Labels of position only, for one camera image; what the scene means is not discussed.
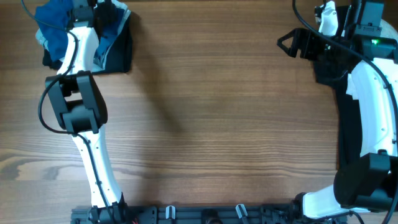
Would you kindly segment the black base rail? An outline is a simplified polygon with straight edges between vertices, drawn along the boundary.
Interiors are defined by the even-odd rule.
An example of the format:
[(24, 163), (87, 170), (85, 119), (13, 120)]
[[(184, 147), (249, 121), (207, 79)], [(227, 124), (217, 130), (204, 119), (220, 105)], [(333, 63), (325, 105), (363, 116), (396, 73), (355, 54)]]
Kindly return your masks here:
[(289, 214), (288, 204), (228, 207), (129, 207), (128, 215), (116, 215), (117, 223), (201, 224), (201, 223), (313, 223)]

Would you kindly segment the dark blue t-shirt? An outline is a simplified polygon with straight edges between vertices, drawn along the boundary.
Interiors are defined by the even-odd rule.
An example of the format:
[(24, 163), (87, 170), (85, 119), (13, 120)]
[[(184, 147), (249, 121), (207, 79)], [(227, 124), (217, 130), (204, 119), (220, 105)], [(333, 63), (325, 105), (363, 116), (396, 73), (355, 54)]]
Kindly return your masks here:
[[(66, 30), (70, 22), (70, 11), (73, 8), (73, 0), (51, 0), (43, 6), (36, 7), (34, 17), (37, 19), (39, 30), (36, 39), (44, 46), (45, 56), (51, 62), (60, 62), (64, 59), (68, 37)], [(127, 10), (125, 3), (112, 1), (116, 9)], [(99, 44), (104, 28), (99, 26)]]

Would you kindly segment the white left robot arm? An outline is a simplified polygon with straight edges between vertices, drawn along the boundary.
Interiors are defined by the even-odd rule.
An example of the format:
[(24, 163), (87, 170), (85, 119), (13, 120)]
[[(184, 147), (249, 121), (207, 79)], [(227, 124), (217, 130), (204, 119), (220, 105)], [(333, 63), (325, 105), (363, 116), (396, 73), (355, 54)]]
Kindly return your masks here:
[(72, 223), (134, 221), (113, 174), (105, 141), (108, 111), (92, 74), (103, 24), (116, 18), (112, 1), (72, 2), (66, 54), (57, 75), (47, 77), (42, 94), (50, 99), (59, 133), (72, 136), (90, 185), (91, 208), (73, 211)]

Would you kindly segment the black t-shirt right pile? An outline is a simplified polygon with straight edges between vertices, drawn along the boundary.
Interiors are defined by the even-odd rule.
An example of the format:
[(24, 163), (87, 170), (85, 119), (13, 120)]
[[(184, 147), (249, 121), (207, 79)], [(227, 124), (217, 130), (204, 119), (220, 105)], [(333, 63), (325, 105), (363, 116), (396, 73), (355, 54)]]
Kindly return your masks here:
[[(339, 42), (350, 43), (342, 37), (349, 6), (337, 6), (334, 1), (327, 1), (315, 8), (315, 19), (319, 24), (319, 33)], [(338, 165), (342, 169), (357, 161), (362, 145), (362, 125), (359, 101), (346, 94), (348, 75), (358, 64), (359, 59), (335, 45), (323, 42), (313, 63), (315, 79), (319, 84), (332, 88), (338, 111)]]

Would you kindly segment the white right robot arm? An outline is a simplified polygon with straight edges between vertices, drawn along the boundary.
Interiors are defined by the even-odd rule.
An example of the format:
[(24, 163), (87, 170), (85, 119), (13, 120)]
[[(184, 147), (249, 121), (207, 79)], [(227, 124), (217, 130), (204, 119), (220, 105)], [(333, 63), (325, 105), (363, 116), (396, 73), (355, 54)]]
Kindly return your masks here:
[(314, 64), (317, 81), (335, 91), (339, 168), (332, 185), (296, 196), (291, 222), (397, 211), (397, 41), (334, 35), (330, 42), (303, 28), (278, 39), (290, 57)]

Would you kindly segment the white printed t-shirt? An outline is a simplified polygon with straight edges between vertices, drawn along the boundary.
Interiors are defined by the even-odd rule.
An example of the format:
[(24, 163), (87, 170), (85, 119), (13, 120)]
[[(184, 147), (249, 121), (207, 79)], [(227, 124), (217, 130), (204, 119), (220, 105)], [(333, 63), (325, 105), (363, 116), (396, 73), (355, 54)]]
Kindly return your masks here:
[[(386, 22), (383, 19), (381, 20), (381, 28), (382, 28), (381, 37), (397, 40), (398, 33), (395, 30), (395, 28), (393, 28), (388, 22)], [(359, 100), (358, 93), (354, 85), (352, 75), (350, 73), (348, 74), (347, 81), (348, 84), (347, 84), (346, 94), (351, 95), (353, 100)]]

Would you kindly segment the folded light blue jeans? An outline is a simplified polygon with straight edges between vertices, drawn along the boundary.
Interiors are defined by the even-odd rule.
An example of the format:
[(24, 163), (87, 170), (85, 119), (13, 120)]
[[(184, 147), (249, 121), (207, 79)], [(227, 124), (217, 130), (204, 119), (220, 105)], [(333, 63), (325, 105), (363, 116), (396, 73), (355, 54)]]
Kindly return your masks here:
[[(44, 47), (43, 65), (58, 70), (66, 54), (66, 28), (77, 5), (72, 0), (49, 1), (36, 7), (39, 26), (35, 38)], [(93, 73), (128, 72), (132, 60), (132, 35), (129, 30), (131, 11), (125, 3), (98, 1), (96, 12), (102, 25), (99, 46), (93, 59)]]

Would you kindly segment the folded black garment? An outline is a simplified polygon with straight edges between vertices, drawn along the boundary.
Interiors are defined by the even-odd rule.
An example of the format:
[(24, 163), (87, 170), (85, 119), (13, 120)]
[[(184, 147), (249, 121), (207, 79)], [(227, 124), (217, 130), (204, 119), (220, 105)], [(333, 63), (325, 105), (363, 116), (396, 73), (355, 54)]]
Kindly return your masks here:
[(126, 73), (132, 60), (130, 10), (117, 8), (117, 21), (106, 26), (93, 61), (92, 73)]

